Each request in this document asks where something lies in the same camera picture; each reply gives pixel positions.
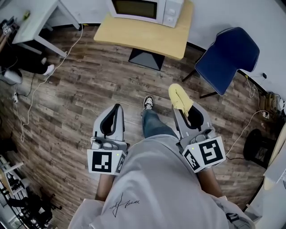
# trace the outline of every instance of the blue chair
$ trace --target blue chair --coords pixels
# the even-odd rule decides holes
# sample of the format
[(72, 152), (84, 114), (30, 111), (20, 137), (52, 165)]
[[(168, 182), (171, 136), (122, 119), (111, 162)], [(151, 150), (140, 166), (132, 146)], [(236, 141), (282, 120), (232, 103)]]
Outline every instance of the blue chair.
[(235, 27), (223, 30), (183, 82), (198, 72), (215, 90), (200, 98), (223, 95), (238, 69), (254, 70), (259, 52), (258, 46), (244, 29)]

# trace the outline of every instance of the black pedestal base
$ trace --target black pedestal base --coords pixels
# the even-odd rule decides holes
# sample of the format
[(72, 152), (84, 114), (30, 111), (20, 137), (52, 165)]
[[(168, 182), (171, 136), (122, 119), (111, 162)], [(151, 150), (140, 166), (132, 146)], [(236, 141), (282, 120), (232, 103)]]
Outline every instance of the black pedestal base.
[(164, 58), (163, 55), (134, 48), (128, 61), (160, 71)]

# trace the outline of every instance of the sneaker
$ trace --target sneaker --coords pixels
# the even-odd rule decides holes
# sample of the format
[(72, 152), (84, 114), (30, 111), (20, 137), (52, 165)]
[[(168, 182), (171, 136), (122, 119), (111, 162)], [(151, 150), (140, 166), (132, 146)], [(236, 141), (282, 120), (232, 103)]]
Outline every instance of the sneaker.
[(45, 63), (46, 63), (46, 57), (44, 57), (44, 58), (41, 60), (41, 63), (42, 63), (42, 65), (45, 65)]
[(148, 95), (144, 99), (144, 110), (152, 110), (153, 109), (153, 98)]
[(54, 69), (55, 69), (55, 66), (53, 64), (49, 65), (46, 72), (43, 75), (44, 76), (49, 75), (50, 73), (53, 72)]

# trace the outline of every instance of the wooden floor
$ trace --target wooden floor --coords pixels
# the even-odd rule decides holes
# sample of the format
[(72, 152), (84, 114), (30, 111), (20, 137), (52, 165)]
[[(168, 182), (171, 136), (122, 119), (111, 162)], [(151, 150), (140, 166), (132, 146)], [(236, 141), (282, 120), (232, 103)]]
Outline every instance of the wooden floor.
[[(35, 93), (29, 125), (24, 126), (24, 143), (20, 140), (20, 121), (16, 119), (13, 140), (19, 153), (8, 154), (11, 161), (24, 162), (21, 171), (31, 180), (35, 191), (43, 187), (49, 193), (55, 193), (54, 203), (63, 209), (54, 211), (53, 224), (60, 229), (67, 228), (84, 198), (95, 196), (99, 177), (88, 173), (86, 150), (90, 148), (93, 122), (106, 108), (115, 103), (122, 105), (125, 140), (133, 145), (143, 139), (140, 113), (146, 95), (153, 96), (154, 109), (161, 120), (175, 127), (168, 87), (179, 83), (190, 98), (209, 112), (216, 131), (223, 138), (226, 152), (258, 109), (257, 95), (249, 98), (246, 78), (240, 74), (235, 76), (225, 95), (205, 99), (199, 99), (199, 96), (212, 89), (202, 78), (194, 76), (182, 83), (182, 78), (193, 70), (195, 61), (202, 55), (200, 51), (187, 47), (182, 61), (165, 58), (159, 72), (129, 63), (130, 48), (95, 43), (96, 30), (96, 27), (85, 27), (82, 39), (62, 66)], [(52, 34), (51, 42), (68, 51), (80, 32), (68, 28)], [(56, 65), (61, 60), (55, 54), (48, 57), (48, 61)], [(22, 72), (24, 81), (17, 92), (28, 93), (33, 74)], [(32, 92), (44, 79), (42, 75), (35, 76)], [(0, 82), (2, 136), (10, 136), (13, 112), (17, 113), (15, 106), (12, 111), (14, 90), (15, 86)], [(19, 97), (17, 104), (19, 116), (25, 123), (31, 95)], [(259, 114), (255, 115), (228, 156), (243, 157), (245, 138), (254, 128), (267, 135), (269, 127), (265, 123), (266, 129), (263, 129), (263, 123)], [(226, 160), (214, 171), (228, 199), (244, 208), (261, 183), (265, 169), (238, 159)]]

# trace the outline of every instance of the chair backrest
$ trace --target chair backrest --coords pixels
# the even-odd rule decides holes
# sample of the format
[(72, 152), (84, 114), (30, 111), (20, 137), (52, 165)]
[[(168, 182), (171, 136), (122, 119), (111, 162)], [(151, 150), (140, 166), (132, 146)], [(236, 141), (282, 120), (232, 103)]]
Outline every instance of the chair backrest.
[(213, 44), (237, 69), (252, 72), (259, 56), (259, 48), (240, 27), (229, 28), (217, 34)]

